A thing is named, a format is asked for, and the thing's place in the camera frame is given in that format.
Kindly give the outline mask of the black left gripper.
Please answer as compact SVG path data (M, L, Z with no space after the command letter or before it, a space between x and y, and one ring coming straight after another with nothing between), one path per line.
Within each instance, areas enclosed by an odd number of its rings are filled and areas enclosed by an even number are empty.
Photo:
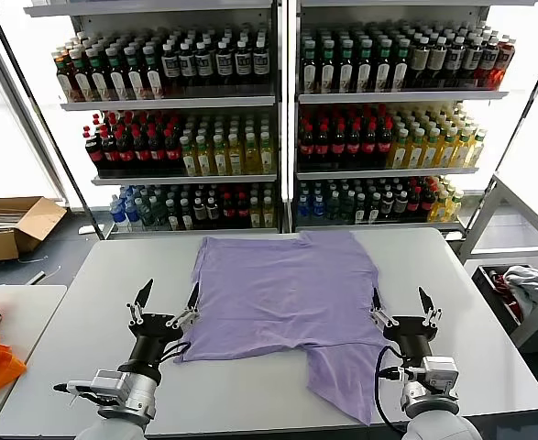
M156 313L144 315L152 285L153 279L150 279L138 291L135 300L126 304L130 313L128 328L136 339L129 361L158 366L187 351L187 343L182 340L182 328L189 328L199 318L200 288L198 282L192 286L187 304L178 316Z

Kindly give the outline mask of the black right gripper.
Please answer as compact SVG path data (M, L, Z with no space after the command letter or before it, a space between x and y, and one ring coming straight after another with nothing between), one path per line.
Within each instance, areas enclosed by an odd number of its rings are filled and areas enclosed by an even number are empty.
M442 317L442 309L436 308L423 287L418 288L425 318L417 316L388 315L382 307L379 291L373 288L370 316L376 327L383 327L383 336L398 345L405 363L422 363L430 357L430 342L436 336L436 327Z

